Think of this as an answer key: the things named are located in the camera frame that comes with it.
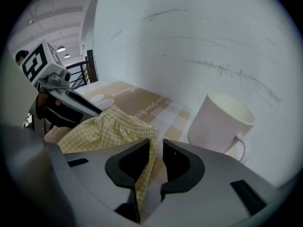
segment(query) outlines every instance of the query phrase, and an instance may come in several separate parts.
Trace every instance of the ceiling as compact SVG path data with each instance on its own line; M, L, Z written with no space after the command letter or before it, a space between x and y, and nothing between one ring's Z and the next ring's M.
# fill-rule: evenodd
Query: ceiling
M80 37L90 1L32 0L9 35L9 52L15 57L18 51L32 51L46 39L54 48L66 48L58 53L64 64L81 61Z

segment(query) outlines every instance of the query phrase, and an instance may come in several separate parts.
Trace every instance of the ceiling light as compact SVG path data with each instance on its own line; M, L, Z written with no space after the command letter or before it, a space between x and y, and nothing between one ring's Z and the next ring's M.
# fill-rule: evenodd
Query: ceiling light
M61 52L61 51L65 51L65 47L64 46L59 46L57 49L57 52Z

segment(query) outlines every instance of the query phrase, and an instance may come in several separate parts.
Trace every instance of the yellow checkered cloth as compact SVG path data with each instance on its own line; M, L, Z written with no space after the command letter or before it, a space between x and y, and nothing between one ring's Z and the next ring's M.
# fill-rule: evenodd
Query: yellow checkered cloth
M125 114L113 105L100 116L88 119L67 133L59 142L62 152L74 153L104 149L135 140L150 140L150 159L135 184L138 208L141 209L156 159L158 128Z

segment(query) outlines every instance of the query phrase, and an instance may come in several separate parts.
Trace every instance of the white mug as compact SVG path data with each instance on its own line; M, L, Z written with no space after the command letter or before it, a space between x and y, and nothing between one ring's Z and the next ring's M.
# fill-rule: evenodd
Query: white mug
M225 153L238 141L244 146L241 163L247 162L250 148L244 136L254 126L255 117L231 96L209 92L188 130L192 145Z

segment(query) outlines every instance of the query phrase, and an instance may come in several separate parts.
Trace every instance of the person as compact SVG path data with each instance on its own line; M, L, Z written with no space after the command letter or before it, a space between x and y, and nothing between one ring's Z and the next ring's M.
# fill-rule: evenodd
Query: person
M28 51L19 51L16 54L16 62L18 64L18 66L21 65L22 61L26 58L26 56L29 54Z

